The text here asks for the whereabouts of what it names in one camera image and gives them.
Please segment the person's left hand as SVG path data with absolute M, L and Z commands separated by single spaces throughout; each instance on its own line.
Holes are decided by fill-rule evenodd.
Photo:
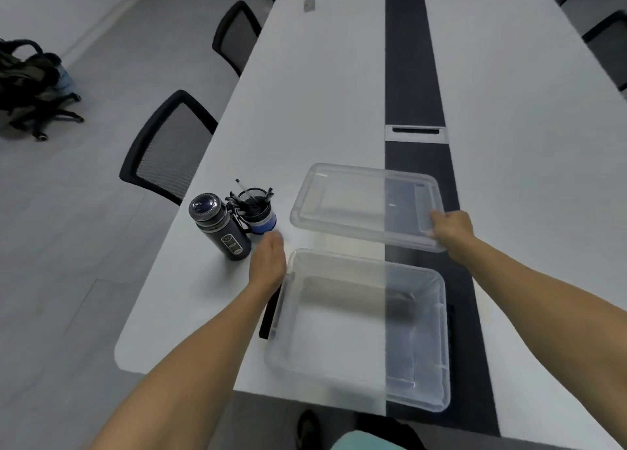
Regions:
M 249 263 L 248 286 L 266 298 L 281 286 L 286 275 L 285 256 L 264 256 L 260 241 L 253 251 Z

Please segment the person's right hand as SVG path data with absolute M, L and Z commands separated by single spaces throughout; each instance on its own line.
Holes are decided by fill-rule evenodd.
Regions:
M 471 218 L 463 210 L 446 213 L 452 213 L 452 224 L 448 226 L 434 226 L 433 224 L 429 236 L 448 251 L 454 262 L 466 266 L 469 246 L 475 239 Z

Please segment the clear plastic box lid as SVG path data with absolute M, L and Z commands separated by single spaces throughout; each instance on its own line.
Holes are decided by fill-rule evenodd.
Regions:
M 398 248 L 442 253 L 431 232 L 431 212 L 444 211 L 430 175 L 316 163 L 290 212 L 299 229 Z

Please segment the person's left forearm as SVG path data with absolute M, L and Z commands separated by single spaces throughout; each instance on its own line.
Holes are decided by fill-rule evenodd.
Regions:
M 121 402 L 89 450 L 207 450 L 278 282 L 249 282 Z

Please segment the person's right forearm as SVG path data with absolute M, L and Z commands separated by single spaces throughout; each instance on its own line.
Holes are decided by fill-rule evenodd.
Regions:
M 471 234 L 447 248 L 543 367 L 627 450 L 627 312 Z

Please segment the blue and black pen cup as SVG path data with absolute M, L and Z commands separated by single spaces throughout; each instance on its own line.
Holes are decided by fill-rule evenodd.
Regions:
M 263 215 L 241 218 L 248 225 L 250 232 L 255 235 L 263 235 L 266 232 L 270 232 L 277 224 L 277 217 L 272 206 Z

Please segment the bunch of black pens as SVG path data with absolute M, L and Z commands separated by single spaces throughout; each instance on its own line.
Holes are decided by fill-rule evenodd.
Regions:
M 225 201 L 239 216 L 253 217 L 263 215 L 271 208 L 273 194 L 272 187 L 268 190 L 252 187 L 244 189 L 238 195 L 231 192 Z

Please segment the black thermos bottle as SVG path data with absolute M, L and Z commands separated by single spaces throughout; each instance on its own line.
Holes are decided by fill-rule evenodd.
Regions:
M 202 193 L 194 197 L 188 212 L 197 228 L 228 260 L 241 261 L 249 256 L 252 243 L 247 229 L 216 194 Z

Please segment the clear plastic storage box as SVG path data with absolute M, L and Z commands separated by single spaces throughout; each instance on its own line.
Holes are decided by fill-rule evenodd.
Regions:
M 334 391 L 440 413 L 451 400 L 446 305 L 432 269 L 297 249 L 264 361 Z

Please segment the black mesh office chair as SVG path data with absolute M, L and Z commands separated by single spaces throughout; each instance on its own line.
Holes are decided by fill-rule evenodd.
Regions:
M 221 19 L 212 48 L 241 77 L 261 31 L 254 12 L 245 1 L 239 0 Z
M 177 90 L 138 133 L 119 178 L 180 206 L 217 126 L 190 93 Z
M 583 41 L 615 83 L 627 91 L 627 11 L 619 10 L 583 35 Z

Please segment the person's black shoe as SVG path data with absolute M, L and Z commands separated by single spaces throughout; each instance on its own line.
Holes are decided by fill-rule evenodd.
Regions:
M 298 420 L 296 450 L 324 450 L 322 426 L 311 409 L 305 410 Z

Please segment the person's teal clothing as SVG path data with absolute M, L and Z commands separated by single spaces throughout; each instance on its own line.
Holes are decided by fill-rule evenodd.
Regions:
M 360 430 L 345 433 L 329 450 L 406 450 L 386 439 Z

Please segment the black swivel chair with casters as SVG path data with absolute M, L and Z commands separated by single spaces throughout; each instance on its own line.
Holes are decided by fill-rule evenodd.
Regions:
M 19 48 L 14 54 L 20 59 L 26 59 L 34 53 L 35 50 L 32 47 L 25 46 Z M 74 82 L 62 65 L 62 61 L 58 71 L 60 78 L 57 85 L 39 95 L 36 103 L 15 109 L 11 114 L 6 113 L 12 128 L 29 131 L 37 141 L 46 141 L 48 136 L 44 129 L 51 121 L 68 118 L 76 122 L 84 122 L 81 115 L 63 107 L 68 102 L 79 103 L 82 97 L 77 93 Z

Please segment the dark green backpack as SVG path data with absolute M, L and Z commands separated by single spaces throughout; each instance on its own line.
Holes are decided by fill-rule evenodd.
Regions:
M 29 46 L 35 53 L 20 59 L 15 51 Z M 0 111 L 11 114 L 15 109 L 36 103 L 38 96 L 56 86 L 61 58 L 44 52 L 34 41 L 0 39 Z

